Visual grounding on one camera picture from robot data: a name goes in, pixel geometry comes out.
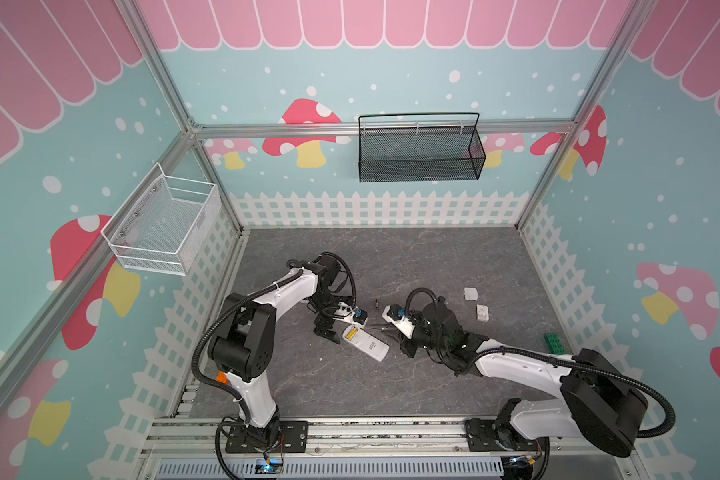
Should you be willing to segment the white battery cover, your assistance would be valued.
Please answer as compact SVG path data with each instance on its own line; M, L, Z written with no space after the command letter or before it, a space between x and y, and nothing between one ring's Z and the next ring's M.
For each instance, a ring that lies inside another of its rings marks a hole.
M467 301L477 301L479 298L477 289L473 287L465 287L463 295Z
M476 306L476 318L478 321L488 321L490 318L488 307L478 304Z

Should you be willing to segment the white air conditioner remote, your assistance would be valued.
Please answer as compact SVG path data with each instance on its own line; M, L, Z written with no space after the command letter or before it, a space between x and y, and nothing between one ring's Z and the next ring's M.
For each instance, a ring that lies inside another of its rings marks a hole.
M345 335L351 329L357 329L358 332L351 341L348 341ZM382 362L389 351L389 346L386 343L355 325L349 325L345 328L342 339L377 362Z

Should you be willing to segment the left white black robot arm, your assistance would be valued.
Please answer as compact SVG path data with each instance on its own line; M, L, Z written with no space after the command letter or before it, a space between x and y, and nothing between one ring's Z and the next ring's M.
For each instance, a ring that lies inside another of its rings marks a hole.
M313 333L339 344L335 323L362 328L367 319L357 306L354 276L337 254L291 259L287 268L287 275L258 291L228 295L191 357L195 379L231 395L238 405L238 417L227 420L221 431L242 434L243 444L262 452L283 441L279 407L267 378L277 321L304 302L315 314Z

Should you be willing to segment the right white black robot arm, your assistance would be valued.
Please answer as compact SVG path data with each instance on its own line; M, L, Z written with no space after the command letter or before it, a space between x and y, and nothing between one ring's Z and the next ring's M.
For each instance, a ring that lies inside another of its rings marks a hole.
M511 398L490 421L473 418L473 451L546 448L554 438L579 438L614 457L631 455L638 439L660 437L676 423L668 399L621 374L602 354L583 349L554 355L518 348L464 330L442 296L413 290L404 305L383 311L408 356L424 350L455 376L498 378L544 392L544 401Z

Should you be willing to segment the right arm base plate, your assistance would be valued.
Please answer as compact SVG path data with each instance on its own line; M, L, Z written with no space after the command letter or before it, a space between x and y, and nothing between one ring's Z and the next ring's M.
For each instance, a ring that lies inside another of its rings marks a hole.
M537 440L522 437L509 423L493 419L465 421L467 444L471 452L541 452Z

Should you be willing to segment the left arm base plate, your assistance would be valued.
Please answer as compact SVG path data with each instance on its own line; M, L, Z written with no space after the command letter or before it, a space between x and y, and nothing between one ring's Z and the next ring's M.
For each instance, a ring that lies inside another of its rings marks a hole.
M283 452L304 453L308 437L307 421L274 419L264 428L235 424L221 435L229 454Z

